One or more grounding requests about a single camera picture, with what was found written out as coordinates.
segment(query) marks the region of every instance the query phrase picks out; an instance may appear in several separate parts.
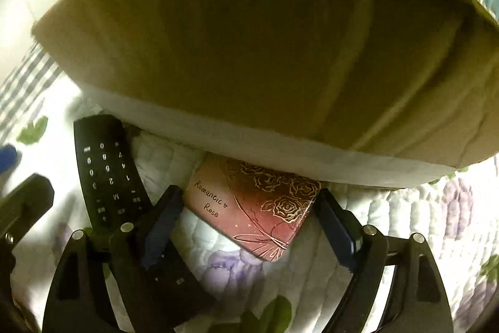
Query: plaid fabric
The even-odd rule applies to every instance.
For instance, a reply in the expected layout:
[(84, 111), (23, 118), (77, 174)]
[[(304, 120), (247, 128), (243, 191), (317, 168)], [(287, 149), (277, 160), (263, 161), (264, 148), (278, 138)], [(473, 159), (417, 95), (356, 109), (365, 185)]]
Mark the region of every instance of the plaid fabric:
[(62, 73), (38, 42), (0, 86), (0, 146), (33, 102)]

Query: bedspread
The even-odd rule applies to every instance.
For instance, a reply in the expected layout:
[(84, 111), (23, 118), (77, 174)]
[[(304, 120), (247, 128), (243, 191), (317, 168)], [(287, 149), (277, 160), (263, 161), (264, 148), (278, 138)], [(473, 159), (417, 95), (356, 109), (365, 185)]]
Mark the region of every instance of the bedspread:
[[(62, 74), (41, 92), (32, 108), (12, 126), (7, 139), (22, 154), (4, 193), (33, 172), (50, 179), (53, 208), (14, 249), (15, 298), (42, 326), (43, 310), (57, 262), (71, 233), (90, 228), (74, 152), (73, 121), (101, 109), (84, 98)], [(37, 143), (16, 141), (29, 121), (47, 118)], [(184, 188), (205, 152), (128, 126), (132, 154), (153, 203), (170, 184)], [(499, 270), (498, 156), (450, 174), (432, 184), (383, 190), (329, 184), (340, 202), (362, 224), (385, 235), (407, 238), (422, 233), (440, 269), (455, 331), (465, 331), (497, 287)], [(321, 332), (348, 285), (351, 274), (341, 267), (311, 213), (277, 262), (262, 262), (184, 209), (172, 241), (207, 291), (219, 301), (182, 326), (183, 333), (258, 331)], [(364, 331), (377, 328), (390, 287), (387, 267)], [(107, 272), (108, 291), (118, 324), (132, 331), (116, 283)]]

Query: remote control button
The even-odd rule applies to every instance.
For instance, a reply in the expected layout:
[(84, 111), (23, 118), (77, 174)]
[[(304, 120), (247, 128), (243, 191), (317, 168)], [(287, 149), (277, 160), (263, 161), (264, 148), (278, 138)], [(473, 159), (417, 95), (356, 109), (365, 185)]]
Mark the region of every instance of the remote control button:
[(97, 218), (99, 219), (99, 223), (101, 223), (101, 225), (109, 225), (109, 217), (107, 215), (99, 215)]

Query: remote control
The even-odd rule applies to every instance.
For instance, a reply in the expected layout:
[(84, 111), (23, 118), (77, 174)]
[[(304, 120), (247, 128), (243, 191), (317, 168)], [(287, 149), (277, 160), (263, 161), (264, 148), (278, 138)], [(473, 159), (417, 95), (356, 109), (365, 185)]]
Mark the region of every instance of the remote control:
[(74, 144), (81, 190), (95, 233), (111, 234), (152, 208), (117, 118), (96, 115), (74, 122)]

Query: black plastic bracket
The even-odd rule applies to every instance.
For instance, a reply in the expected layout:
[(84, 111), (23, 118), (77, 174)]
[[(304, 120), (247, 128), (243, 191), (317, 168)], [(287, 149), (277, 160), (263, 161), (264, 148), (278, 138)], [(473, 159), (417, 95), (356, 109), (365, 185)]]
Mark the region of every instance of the black plastic bracket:
[(425, 238), (385, 237), (361, 226), (323, 189), (314, 209), (340, 264), (353, 276), (323, 333), (361, 333), (376, 299), (385, 266), (395, 265), (378, 330), (383, 333), (452, 333), (447, 294)]
[(136, 333), (174, 333), (173, 327), (211, 306), (208, 295), (169, 240), (183, 208), (182, 191), (170, 186), (135, 225), (124, 223), (108, 245), (73, 233), (48, 295), (43, 332), (119, 331), (102, 271), (108, 262)]
[(22, 312), (12, 299), (11, 272), (16, 266), (12, 249), (29, 229), (52, 207), (54, 190), (39, 174), (25, 179), (2, 199), (0, 205), (0, 329), (6, 333), (27, 333)]

